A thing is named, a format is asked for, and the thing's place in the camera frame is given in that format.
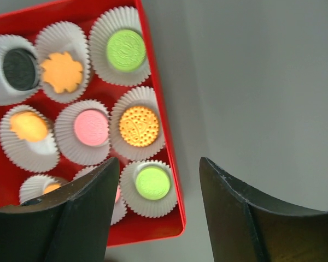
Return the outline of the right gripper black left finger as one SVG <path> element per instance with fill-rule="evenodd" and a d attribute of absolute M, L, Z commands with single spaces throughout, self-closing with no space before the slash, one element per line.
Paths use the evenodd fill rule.
<path fill-rule="evenodd" d="M 0 261 L 103 261 L 119 160 L 22 205 L 0 208 Z"/>

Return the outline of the small tan round cookie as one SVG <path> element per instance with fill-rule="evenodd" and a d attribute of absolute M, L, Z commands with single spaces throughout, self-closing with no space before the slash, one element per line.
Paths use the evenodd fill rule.
<path fill-rule="evenodd" d="M 39 142 L 49 134 L 48 124 L 37 113 L 32 111 L 18 112 L 10 117 L 10 130 L 19 139 L 28 142 Z"/>

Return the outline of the pink round cookie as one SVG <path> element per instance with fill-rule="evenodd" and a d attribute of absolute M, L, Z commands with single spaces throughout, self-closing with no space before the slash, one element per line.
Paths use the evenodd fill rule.
<path fill-rule="evenodd" d="M 87 146 L 101 146 L 108 139 L 109 123 L 106 115 L 96 109 L 79 113 L 73 123 L 77 139 Z"/>
<path fill-rule="evenodd" d="M 121 198 L 121 189 L 120 189 L 120 186 L 118 185 L 117 186 L 117 189 L 116 189 L 116 195 L 115 195 L 115 200 L 114 200 L 114 203 L 116 204 Z"/>

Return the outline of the green round cookie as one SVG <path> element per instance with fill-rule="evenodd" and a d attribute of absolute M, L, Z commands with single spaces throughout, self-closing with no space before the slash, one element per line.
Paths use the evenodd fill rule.
<path fill-rule="evenodd" d="M 139 171 L 135 179 L 137 192 L 147 200 L 164 198 L 171 187 L 168 174 L 158 166 L 147 166 Z"/>
<path fill-rule="evenodd" d="M 106 57 L 109 63 L 121 72 L 135 71 L 146 58 L 142 36 L 130 29 L 116 31 L 107 41 Z"/>

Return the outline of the orange flower cookie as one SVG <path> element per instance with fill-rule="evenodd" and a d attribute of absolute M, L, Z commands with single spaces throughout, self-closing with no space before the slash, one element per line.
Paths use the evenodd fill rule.
<path fill-rule="evenodd" d="M 75 61 L 69 52 L 51 53 L 40 67 L 42 80 L 52 86 L 55 93 L 74 92 L 83 80 L 83 65 Z"/>

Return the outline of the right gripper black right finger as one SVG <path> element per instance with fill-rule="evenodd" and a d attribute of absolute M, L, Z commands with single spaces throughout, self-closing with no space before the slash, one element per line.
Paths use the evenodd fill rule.
<path fill-rule="evenodd" d="M 268 195 L 200 159 L 215 261 L 328 261 L 328 211 Z"/>

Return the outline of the black round cookie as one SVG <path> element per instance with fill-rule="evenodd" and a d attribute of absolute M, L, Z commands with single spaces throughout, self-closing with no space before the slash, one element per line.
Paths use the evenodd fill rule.
<path fill-rule="evenodd" d="M 9 50 L 3 57 L 3 73 L 8 84 L 17 91 L 30 91 L 39 83 L 34 55 L 26 49 Z"/>

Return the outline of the tan round biscuit bottom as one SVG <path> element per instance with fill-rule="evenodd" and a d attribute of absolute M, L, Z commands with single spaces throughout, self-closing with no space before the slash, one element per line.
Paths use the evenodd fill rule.
<path fill-rule="evenodd" d="M 119 121 L 122 138 L 131 146 L 146 147 L 158 137 L 160 130 L 156 113 L 145 106 L 133 106 L 124 111 Z"/>

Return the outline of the red cookie box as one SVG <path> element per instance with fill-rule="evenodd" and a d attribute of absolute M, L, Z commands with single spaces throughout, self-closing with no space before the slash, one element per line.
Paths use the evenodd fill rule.
<path fill-rule="evenodd" d="M 34 41 L 41 29 L 59 21 L 73 22 L 85 32 L 89 32 L 94 21 L 102 13 L 119 6 L 133 6 L 139 11 L 140 26 L 144 32 L 144 41 L 149 54 L 151 69 L 151 76 L 144 84 L 152 87 L 155 91 L 159 104 L 159 114 L 163 123 L 163 134 L 166 140 L 165 148 L 156 154 L 154 159 L 161 160 L 171 166 L 178 204 L 169 214 L 160 218 L 146 218 L 135 214 L 133 211 L 128 211 L 124 219 L 110 227 L 108 247 L 176 237 L 182 234 L 186 225 L 183 196 L 165 100 L 151 41 L 150 27 L 142 2 L 56 1 L 0 15 L 0 34 L 20 35 L 29 41 Z M 0 119 L 8 110 L 8 106 L 0 106 Z M 19 168 L 5 156 L 0 146 L 0 207 L 19 204 L 19 187 L 29 176 L 28 171 Z"/>

